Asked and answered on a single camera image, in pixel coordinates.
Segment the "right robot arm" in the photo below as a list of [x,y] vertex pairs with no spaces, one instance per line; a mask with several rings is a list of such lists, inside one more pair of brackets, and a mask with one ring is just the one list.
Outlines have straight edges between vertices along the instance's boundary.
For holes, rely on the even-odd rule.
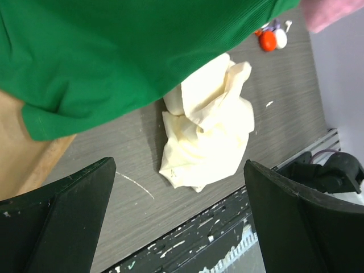
[[323,164],[314,164],[307,151],[275,171],[297,183],[322,193],[361,193],[363,166],[353,155],[334,151]]

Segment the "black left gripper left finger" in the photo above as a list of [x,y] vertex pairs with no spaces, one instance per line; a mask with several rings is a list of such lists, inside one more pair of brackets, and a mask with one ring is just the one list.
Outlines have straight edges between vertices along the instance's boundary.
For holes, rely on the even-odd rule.
[[1,201],[1,272],[90,272],[116,163]]

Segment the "orange earbud charging case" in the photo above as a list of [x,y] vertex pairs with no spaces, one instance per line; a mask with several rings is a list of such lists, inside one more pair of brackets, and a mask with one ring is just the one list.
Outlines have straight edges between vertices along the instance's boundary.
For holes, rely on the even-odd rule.
[[277,39],[271,30],[256,30],[254,35],[258,38],[260,48],[265,52],[271,52],[277,48]]

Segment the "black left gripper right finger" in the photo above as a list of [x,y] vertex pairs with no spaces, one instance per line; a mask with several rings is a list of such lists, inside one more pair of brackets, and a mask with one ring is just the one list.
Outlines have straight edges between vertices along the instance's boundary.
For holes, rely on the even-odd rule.
[[363,272],[363,206],[247,160],[244,177],[266,272]]

